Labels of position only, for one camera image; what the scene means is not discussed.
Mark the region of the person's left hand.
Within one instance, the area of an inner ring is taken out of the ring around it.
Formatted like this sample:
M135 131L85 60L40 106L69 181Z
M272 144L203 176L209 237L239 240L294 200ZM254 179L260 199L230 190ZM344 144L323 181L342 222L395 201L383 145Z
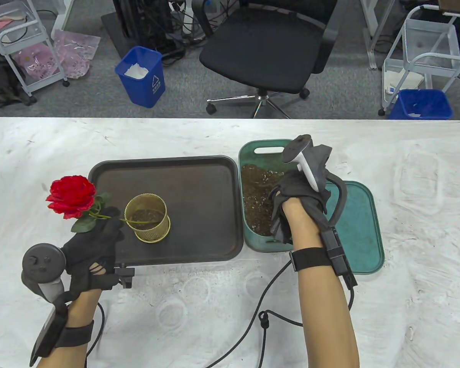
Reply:
M93 230L77 233L61 248L66 272L71 276L72 296L95 289L111 290L118 284L114 275L115 245L124 239L122 226L115 216L99 220Z

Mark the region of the person's right hand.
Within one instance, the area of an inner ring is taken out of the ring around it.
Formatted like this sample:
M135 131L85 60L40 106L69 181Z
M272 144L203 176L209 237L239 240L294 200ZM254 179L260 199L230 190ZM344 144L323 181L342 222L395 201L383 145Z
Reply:
M269 197L273 202L271 233L281 243L292 244L289 220L283 210L283 204L291 198L299 200L305 213L318 225L321 231L327 230L330 226L326 217L330 191L326 189L319 192L314 191L305 174L298 170L286 172L271 191Z

